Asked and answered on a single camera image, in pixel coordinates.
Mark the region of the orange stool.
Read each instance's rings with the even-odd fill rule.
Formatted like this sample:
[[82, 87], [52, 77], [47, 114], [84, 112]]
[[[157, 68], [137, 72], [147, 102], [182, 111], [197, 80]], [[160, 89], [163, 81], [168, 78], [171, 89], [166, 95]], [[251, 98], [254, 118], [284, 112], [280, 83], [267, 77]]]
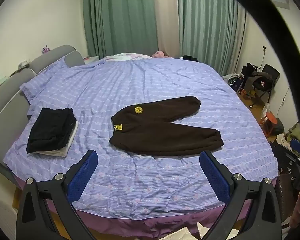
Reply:
[[278, 124], [277, 118], [274, 116], [272, 112], [267, 112], [264, 117], [261, 118], [259, 125], [262, 128], [262, 131], [266, 137], [269, 137], [274, 129], [274, 127]]

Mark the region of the white pink blanket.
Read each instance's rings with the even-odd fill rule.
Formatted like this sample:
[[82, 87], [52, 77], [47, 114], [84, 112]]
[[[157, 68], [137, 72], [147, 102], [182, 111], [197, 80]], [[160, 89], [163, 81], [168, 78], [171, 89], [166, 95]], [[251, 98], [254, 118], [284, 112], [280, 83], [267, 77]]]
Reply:
[[151, 56], [138, 53], [120, 53], [104, 57], [104, 61], [129, 61], [151, 59]]

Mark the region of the dark brown fleece pants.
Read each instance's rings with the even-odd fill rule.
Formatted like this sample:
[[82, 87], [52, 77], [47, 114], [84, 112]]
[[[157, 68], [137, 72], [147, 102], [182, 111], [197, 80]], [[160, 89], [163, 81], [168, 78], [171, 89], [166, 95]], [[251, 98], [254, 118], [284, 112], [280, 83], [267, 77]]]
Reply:
[[127, 106], [111, 117], [109, 142], [124, 151], [162, 157], [217, 150], [224, 145], [220, 131], [176, 123], [196, 114], [200, 106], [194, 96]]

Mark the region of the green curtain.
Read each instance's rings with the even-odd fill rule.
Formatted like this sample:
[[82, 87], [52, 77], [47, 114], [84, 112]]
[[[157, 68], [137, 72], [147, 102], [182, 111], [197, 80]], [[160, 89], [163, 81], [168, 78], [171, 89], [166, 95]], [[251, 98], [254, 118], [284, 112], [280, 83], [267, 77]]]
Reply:
[[243, 43], [246, 10], [237, 0], [178, 0], [180, 54], [233, 72]]
[[88, 54], [152, 55], [158, 50], [154, 0], [82, 0]]

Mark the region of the purple floral pillow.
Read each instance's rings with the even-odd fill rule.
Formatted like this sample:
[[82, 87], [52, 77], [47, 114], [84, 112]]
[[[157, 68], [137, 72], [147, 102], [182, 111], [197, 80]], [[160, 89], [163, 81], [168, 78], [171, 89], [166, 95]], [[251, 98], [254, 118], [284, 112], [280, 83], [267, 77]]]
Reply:
[[20, 90], [25, 95], [29, 104], [32, 103], [55, 76], [63, 74], [68, 69], [69, 66], [65, 62], [65, 57], [62, 57], [50, 64], [30, 81], [22, 84]]

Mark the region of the black folded clothes stack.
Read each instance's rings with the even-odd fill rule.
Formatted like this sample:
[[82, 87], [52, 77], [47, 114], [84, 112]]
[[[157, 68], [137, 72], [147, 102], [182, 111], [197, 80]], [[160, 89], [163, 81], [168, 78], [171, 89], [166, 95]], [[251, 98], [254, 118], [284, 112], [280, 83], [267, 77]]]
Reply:
[[31, 128], [26, 152], [54, 151], [64, 148], [76, 125], [71, 108], [42, 108]]

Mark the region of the grey padded headboard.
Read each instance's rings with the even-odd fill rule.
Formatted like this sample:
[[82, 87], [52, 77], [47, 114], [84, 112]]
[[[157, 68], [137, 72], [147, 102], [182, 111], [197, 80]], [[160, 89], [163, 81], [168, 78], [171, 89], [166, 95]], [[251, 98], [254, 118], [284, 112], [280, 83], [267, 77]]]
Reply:
[[29, 122], [27, 111], [30, 104], [20, 86], [62, 57], [69, 67], [85, 64], [74, 47], [63, 45], [34, 59], [28, 67], [17, 71], [0, 86], [0, 173], [14, 185], [18, 183], [3, 159]]

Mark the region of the beige sheer curtain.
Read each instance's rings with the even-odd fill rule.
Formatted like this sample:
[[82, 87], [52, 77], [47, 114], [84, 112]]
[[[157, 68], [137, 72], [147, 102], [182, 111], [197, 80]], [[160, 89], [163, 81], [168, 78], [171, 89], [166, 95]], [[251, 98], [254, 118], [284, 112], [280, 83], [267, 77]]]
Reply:
[[179, 14], [178, 0], [154, 0], [158, 48], [169, 57], [178, 57]]

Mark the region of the purple floral bed sheet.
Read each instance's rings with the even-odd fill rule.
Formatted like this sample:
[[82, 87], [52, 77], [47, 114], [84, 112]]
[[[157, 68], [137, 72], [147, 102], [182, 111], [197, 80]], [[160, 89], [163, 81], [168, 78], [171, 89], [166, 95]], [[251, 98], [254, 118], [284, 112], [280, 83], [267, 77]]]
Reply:
[[[4, 163], [20, 179], [49, 180], [79, 162], [87, 150], [98, 155], [97, 171], [203, 172], [198, 156], [146, 157], [111, 146], [111, 117], [124, 107], [182, 96], [201, 102], [198, 113], [180, 123], [220, 131], [224, 145], [215, 158], [247, 180], [277, 177], [277, 161], [257, 121], [237, 94], [210, 66], [180, 59], [97, 61], [69, 67], [32, 101], [30, 116]], [[71, 108], [78, 131], [65, 158], [28, 154], [30, 130], [43, 107]]]

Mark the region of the black chair with clothes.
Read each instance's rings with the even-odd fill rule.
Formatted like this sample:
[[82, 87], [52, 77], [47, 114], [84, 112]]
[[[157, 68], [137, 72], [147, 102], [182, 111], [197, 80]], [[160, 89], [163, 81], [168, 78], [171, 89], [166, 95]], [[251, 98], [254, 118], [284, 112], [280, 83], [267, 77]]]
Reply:
[[251, 63], [247, 63], [246, 66], [243, 66], [241, 71], [243, 74], [243, 83], [240, 92], [245, 91], [252, 96], [252, 92], [259, 90], [262, 92], [259, 98], [262, 98], [262, 96], [267, 93], [267, 103], [269, 103], [272, 91], [280, 77], [280, 73], [268, 64], [266, 64], [260, 72], [257, 71], [258, 69], [259, 67]]

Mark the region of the white folded garment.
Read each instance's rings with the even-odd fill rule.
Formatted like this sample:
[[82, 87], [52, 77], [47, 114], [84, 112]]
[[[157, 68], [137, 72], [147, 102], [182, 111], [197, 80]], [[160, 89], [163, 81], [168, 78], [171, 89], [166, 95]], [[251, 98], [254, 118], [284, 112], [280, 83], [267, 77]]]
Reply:
[[71, 145], [73, 143], [73, 140], [75, 138], [77, 130], [78, 130], [78, 122], [75, 123], [75, 126], [70, 133], [69, 140], [63, 148], [58, 149], [58, 150], [51, 150], [51, 151], [36, 151], [36, 152], [33, 152], [32, 154], [42, 154], [42, 155], [49, 155], [49, 156], [54, 156], [54, 157], [65, 158], [68, 154], [69, 148], [71, 147]]

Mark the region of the green curtain left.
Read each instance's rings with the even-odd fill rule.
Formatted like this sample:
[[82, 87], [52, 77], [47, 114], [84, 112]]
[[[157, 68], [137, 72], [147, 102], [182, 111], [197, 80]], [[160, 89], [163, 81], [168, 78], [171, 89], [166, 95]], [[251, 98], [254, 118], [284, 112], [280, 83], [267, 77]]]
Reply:
[[158, 50], [154, 0], [82, 0], [88, 54], [152, 55]]

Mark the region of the green curtain right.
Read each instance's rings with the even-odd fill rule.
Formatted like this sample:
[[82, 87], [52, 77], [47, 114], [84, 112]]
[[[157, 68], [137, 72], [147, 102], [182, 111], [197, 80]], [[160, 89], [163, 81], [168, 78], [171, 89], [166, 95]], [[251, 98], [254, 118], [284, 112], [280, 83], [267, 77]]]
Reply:
[[243, 43], [246, 10], [237, 0], [178, 0], [180, 54], [233, 72]]

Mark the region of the pink plush toy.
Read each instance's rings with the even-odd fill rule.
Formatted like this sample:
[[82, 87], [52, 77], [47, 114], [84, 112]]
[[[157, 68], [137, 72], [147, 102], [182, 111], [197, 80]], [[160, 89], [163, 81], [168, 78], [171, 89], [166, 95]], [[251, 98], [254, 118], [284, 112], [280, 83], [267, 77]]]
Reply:
[[153, 58], [169, 58], [163, 51], [156, 51], [153, 55]]

